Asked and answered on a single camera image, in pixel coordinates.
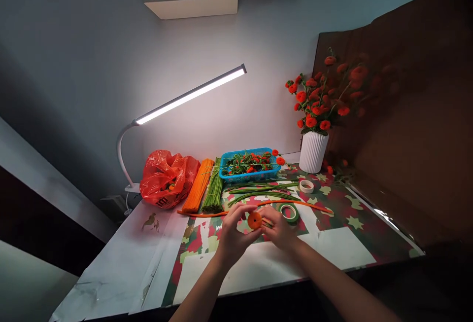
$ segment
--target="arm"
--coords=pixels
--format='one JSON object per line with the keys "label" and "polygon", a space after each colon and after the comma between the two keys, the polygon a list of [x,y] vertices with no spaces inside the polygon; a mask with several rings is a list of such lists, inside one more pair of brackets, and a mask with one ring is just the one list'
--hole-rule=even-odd
{"label": "arm", "polygon": [[240,202],[233,205],[223,220],[217,252],[206,266],[196,284],[176,310],[170,321],[207,321],[217,299],[220,286],[230,268],[245,253],[248,246],[261,236],[263,229],[244,235],[237,231],[240,218],[245,218],[245,212],[255,210],[254,205]]}
{"label": "arm", "polygon": [[345,321],[400,321],[362,286],[297,238],[281,213],[265,207],[260,214],[274,223],[272,229],[265,229],[265,234],[278,248],[293,257]]}

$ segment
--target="person's left hand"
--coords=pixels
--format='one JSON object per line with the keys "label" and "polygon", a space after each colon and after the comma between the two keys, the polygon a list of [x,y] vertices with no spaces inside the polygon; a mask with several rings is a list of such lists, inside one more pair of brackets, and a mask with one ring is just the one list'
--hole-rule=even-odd
{"label": "person's left hand", "polygon": [[230,269],[245,253],[249,245],[264,233],[262,227],[247,234],[236,229],[240,218],[246,219],[245,213],[255,211],[256,208],[256,205],[245,205],[243,202],[239,202],[233,205],[223,219],[222,233],[214,256],[223,268]]}

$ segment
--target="blue basket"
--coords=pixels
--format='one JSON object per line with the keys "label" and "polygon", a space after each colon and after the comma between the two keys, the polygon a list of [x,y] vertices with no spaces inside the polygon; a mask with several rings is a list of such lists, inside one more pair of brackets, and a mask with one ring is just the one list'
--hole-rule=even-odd
{"label": "blue basket", "polygon": [[[254,153],[256,155],[263,155],[266,152],[271,153],[270,148],[257,148],[257,149],[249,149],[246,153]],[[228,152],[222,155],[222,161],[220,162],[222,166],[227,164],[227,161],[233,159],[235,154],[245,155],[245,151],[237,151],[237,152]],[[276,157],[273,155],[270,158],[270,163],[276,163]],[[269,178],[276,177],[277,172],[281,169],[281,166],[278,165],[274,169],[269,171],[261,171],[261,172],[254,172],[254,173],[244,173],[244,174],[236,174],[234,176],[225,176],[222,174],[223,168],[220,168],[218,171],[218,175],[220,178],[224,180],[226,183],[236,183],[236,182],[246,182],[246,181],[254,181],[254,180],[264,180]]]}

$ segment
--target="red plastic bag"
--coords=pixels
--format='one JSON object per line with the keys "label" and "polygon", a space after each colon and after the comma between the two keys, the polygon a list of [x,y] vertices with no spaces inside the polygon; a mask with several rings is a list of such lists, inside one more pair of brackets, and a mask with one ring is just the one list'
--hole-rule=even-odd
{"label": "red plastic bag", "polygon": [[171,156],[171,152],[163,149],[154,151],[144,165],[139,184],[141,196],[160,208],[173,208],[189,194],[200,165],[191,156]]}

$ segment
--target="white vase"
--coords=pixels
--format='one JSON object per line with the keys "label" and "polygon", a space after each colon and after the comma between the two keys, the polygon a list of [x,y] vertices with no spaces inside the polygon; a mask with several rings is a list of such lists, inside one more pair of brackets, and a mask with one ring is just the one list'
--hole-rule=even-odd
{"label": "white vase", "polygon": [[316,132],[304,134],[299,160],[299,166],[304,172],[315,174],[320,171],[328,142],[329,135],[324,136]]}

